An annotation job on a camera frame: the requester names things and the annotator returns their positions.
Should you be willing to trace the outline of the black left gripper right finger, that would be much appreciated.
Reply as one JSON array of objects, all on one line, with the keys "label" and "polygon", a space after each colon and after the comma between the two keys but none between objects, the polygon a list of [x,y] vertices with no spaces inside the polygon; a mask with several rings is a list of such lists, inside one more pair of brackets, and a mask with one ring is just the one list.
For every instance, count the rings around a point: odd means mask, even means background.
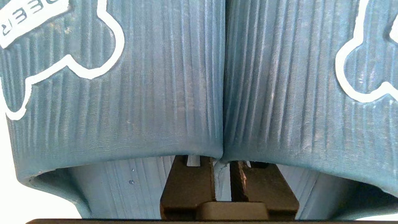
[{"label": "black left gripper right finger", "polygon": [[230,162],[233,202],[262,202],[270,220],[294,220],[299,201],[276,164],[246,161]]}]

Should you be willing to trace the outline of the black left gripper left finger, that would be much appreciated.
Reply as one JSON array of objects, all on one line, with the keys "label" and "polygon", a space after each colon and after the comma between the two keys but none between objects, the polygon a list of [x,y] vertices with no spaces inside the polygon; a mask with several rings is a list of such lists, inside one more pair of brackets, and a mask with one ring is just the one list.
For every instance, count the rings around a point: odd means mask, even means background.
[{"label": "black left gripper left finger", "polygon": [[199,159],[191,167],[188,155],[175,156],[160,198],[162,220],[197,220],[198,207],[216,200],[213,159]]}]

